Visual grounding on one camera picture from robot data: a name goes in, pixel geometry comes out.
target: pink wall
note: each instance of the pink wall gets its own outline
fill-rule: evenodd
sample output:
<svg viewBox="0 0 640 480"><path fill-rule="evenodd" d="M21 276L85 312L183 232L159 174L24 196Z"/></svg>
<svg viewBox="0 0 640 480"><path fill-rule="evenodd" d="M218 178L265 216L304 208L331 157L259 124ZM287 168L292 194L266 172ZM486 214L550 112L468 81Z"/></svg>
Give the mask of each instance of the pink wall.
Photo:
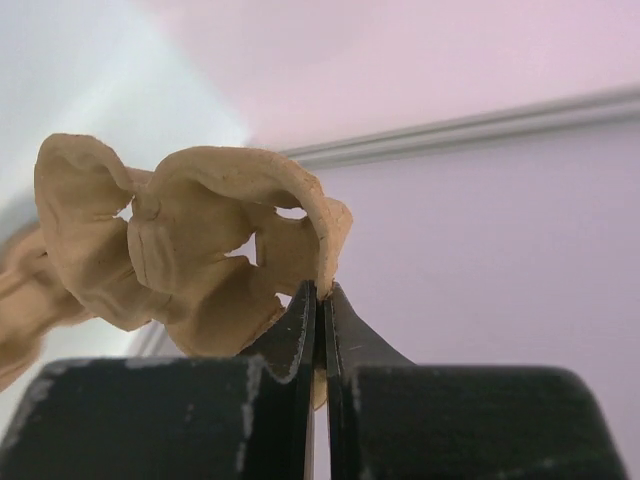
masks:
<svg viewBox="0 0 640 480"><path fill-rule="evenodd" d="M355 219L338 280L416 362L576 371L640 478L639 157L637 123L320 171Z"/></svg>
<svg viewBox="0 0 640 480"><path fill-rule="evenodd" d="M640 81L635 0L137 0L282 149Z"/></svg>

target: hole in brown object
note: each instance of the hole in brown object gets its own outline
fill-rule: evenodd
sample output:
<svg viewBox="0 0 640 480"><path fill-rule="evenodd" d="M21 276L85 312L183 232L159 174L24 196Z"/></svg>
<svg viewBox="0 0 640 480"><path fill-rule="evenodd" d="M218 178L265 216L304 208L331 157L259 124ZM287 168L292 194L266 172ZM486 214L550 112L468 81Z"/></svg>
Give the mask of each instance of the hole in brown object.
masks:
<svg viewBox="0 0 640 480"><path fill-rule="evenodd" d="M284 308L287 308L289 306L289 303L291 303L291 295L285 295L284 293L276 293L276 297L280 299L280 303Z"/></svg>
<svg viewBox="0 0 640 480"><path fill-rule="evenodd" d="M280 208L276 207L276 213L282 218L291 218L293 220L300 220L307 216L302 208Z"/></svg>
<svg viewBox="0 0 640 480"><path fill-rule="evenodd" d="M251 265L257 266L258 264L256 263L256 234L252 233L251 236L249 237L249 240L247 240L247 243L227 253L226 256L227 257L245 256L249 259L249 263Z"/></svg>
<svg viewBox="0 0 640 480"><path fill-rule="evenodd" d="M120 210L118 213L116 213L113 216L113 218L121 218L125 222L129 223L129 220L131 220L131 216L133 215L133 210L131 209L131 202L133 202L133 198L129 200L129 203L127 203L127 206L124 207L122 210Z"/></svg>

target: brown object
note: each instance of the brown object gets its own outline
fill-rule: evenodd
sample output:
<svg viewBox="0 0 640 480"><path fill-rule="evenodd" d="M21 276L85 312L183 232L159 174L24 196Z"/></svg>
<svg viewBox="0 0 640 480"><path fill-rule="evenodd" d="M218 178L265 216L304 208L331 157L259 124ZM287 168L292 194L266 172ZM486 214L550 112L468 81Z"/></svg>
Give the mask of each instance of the brown object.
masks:
<svg viewBox="0 0 640 480"><path fill-rule="evenodd" d="M35 193L51 262L80 303L124 330L156 319L188 355L237 354L281 316L276 293L303 280L328 295L352 222L300 165L251 148L188 148L148 172L93 137L56 134ZM129 202L127 224L116 215ZM254 233L257 266L227 255Z"/></svg>
<svg viewBox="0 0 640 480"><path fill-rule="evenodd" d="M13 235L0 269L0 391L36 360L50 329L91 317L62 286L38 225Z"/></svg>

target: blurry brown object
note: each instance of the blurry brown object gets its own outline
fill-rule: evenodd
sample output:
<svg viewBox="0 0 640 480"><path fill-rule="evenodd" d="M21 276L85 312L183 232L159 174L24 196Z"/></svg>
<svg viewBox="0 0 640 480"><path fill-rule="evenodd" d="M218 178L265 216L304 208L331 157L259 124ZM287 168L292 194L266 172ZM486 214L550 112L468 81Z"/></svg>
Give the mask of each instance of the blurry brown object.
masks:
<svg viewBox="0 0 640 480"><path fill-rule="evenodd" d="M50 260L80 303L124 330L156 319L188 355L237 354L282 315L276 293L303 280L327 296L352 223L296 162L251 148L188 148L148 172L93 137L56 134L35 193ZM228 255L254 233L257 265Z"/></svg>
<svg viewBox="0 0 640 480"><path fill-rule="evenodd" d="M36 360L51 328L92 316L60 282L37 224L11 237L1 262L0 391Z"/></svg>

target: ceiling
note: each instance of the ceiling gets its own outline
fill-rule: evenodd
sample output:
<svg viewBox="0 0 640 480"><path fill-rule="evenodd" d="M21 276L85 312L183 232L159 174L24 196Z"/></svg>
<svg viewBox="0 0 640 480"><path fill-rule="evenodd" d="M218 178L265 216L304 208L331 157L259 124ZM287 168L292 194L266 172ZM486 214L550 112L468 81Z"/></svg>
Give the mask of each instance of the ceiling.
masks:
<svg viewBox="0 0 640 480"><path fill-rule="evenodd" d="M635 0L139 0L290 148L640 81Z"/></svg>

